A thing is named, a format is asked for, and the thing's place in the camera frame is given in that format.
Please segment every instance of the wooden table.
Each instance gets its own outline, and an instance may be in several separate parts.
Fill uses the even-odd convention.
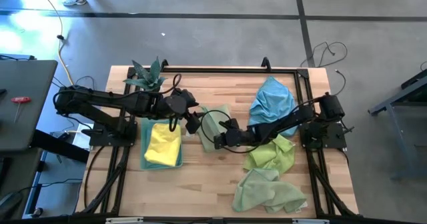
[[[113,66],[109,74],[106,91],[123,93],[128,66]],[[326,70],[308,69],[314,97],[330,90]],[[269,74],[237,73],[182,73],[179,87],[188,89],[201,105],[217,107],[229,103],[232,117],[238,119],[241,128],[245,128],[249,119],[249,108],[255,99],[256,92]],[[164,89],[171,87],[174,73],[162,73],[167,77]],[[294,78],[289,74],[273,74],[296,98]],[[117,116],[117,109],[103,109],[110,115]],[[142,171],[140,162],[140,136],[131,148],[127,172],[123,187],[123,196],[119,214],[121,216],[183,216],[183,217],[315,217],[312,189],[308,174],[305,151],[301,148],[300,137],[295,134],[291,140],[296,144],[295,165],[281,176],[300,188],[308,198],[308,207],[301,213],[286,214],[278,211],[267,214],[263,207],[243,213],[234,212],[232,200],[236,184],[245,176],[242,165],[245,155],[220,150],[215,153],[204,153],[197,135],[186,135],[182,128],[183,166],[178,169],[161,171]],[[106,147],[93,164],[87,185],[87,201],[90,202],[98,193],[107,177],[111,147]],[[88,164],[97,149],[91,151]],[[358,212],[354,197],[352,180],[344,155],[331,149],[325,149],[328,175],[331,186],[342,201],[355,213]],[[322,207],[326,210],[324,190],[319,184]],[[115,186],[110,195],[111,208]],[[76,211],[83,209],[83,188],[80,191]]]

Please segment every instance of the light green cloth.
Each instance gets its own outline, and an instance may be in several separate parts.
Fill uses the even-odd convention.
[[[250,170],[256,167],[277,169],[285,173],[295,162],[295,147],[291,141],[278,135],[273,141],[251,151],[245,159],[243,168]]]
[[[227,115],[230,115],[230,112],[228,111],[227,105],[222,105],[221,107],[216,107],[213,109],[210,109],[208,107],[201,107],[204,113],[207,113],[211,110],[219,110],[223,111],[224,113],[227,113]],[[203,118],[203,130],[205,131],[206,135],[211,139],[214,140],[214,137],[216,135],[219,135],[222,132],[226,132],[227,130],[223,128],[220,125],[220,121],[227,121],[228,117],[224,115],[223,113],[212,111]],[[205,149],[205,152],[212,152],[215,151],[214,144],[209,141],[203,132],[201,131],[201,128],[197,130],[197,134],[200,136],[201,144],[203,144],[203,148]]]
[[[293,213],[306,201],[304,194],[291,183],[279,180],[275,169],[255,168],[238,183],[234,194],[233,210],[247,211],[263,205],[268,213],[284,209]]]

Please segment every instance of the shoe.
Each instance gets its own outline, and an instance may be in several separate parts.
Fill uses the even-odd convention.
[[[84,5],[86,4],[86,0],[62,0],[62,4],[66,5],[66,6],[71,6],[71,5]]]

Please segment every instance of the succulent plant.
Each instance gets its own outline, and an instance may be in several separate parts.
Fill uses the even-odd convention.
[[[159,77],[161,71],[159,57],[151,64],[149,71],[145,70],[145,68],[134,60],[132,60],[132,63],[138,79],[126,79],[123,82],[141,87],[146,91],[159,91],[161,84],[166,80],[165,77]]]

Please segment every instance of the gray floor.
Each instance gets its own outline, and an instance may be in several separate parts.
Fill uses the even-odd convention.
[[[296,0],[88,1],[90,5],[66,8],[60,5],[60,0],[52,0],[60,10],[86,12],[298,14]],[[427,15],[426,0],[303,1],[307,15]],[[0,0],[0,8],[50,9],[50,6],[45,0],[24,3]],[[63,24],[68,38],[63,58],[71,75],[75,80],[84,75],[93,76],[98,89],[105,87],[111,65],[129,65],[132,59],[148,64],[159,56],[171,65],[258,66],[262,57],[268,56],[273,66],[296,67],[306,58],[298,20],[67,17],[63,18]],[[360,213],[367,217],[427,222],[426,181],[390,180],[393,172],[404,167],[400,150],[388,116],[382,113],[374,118],[366,112],[420,71],[420,64],[427,61],[426,28],[426,22],[308,21],[312,47],[323,41],[341,41],[348,47],[347,58],[327,70],[333,93],[341,88],[343,81],[334,69],[339,69],[347,79],[340,101],[346,112],[346,125],[355,126],[354,132],[346,137],[350,172]],[[0,53],[57,59],[58,32],[59,21],[55,17],[24,12],[0,16]],[[337,56],[326,55],[325,62],[343,53],[338,46],[332,48]],[[62,68],[58,67],[56,77],[68,84]],[[55,114],[49,101],[56,91],[57,87],[52,86],[39,122],[41,130],[60,131],[69,125]],[[419,133],[405,131],[405,135],[411,135],[412,141],[414,137],[425,140]],[[64,173],[46,175],[55,180],[77,175],[68,177]],[[72,193],[77,189],[69,190],[69,203],[64,207],[46,202],[40,205],[54,214],[70,213],[75,201]]]

